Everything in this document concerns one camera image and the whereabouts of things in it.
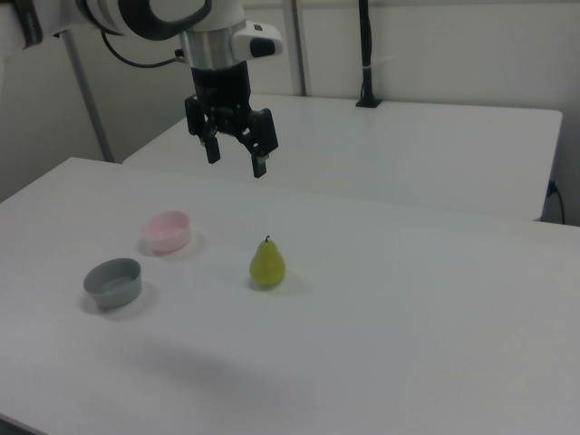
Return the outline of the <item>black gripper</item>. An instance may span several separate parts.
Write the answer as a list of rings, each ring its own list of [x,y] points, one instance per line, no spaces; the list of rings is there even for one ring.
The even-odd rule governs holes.
[[[197,136],[210,164],[220,160],[217,131],[234,136],[251,156],[253,176],[266,174],[266,160],[278,148],[273,114],[252,111],[247,62],[219,70],[192,68],[196,94],[185,100],[188,132]]]

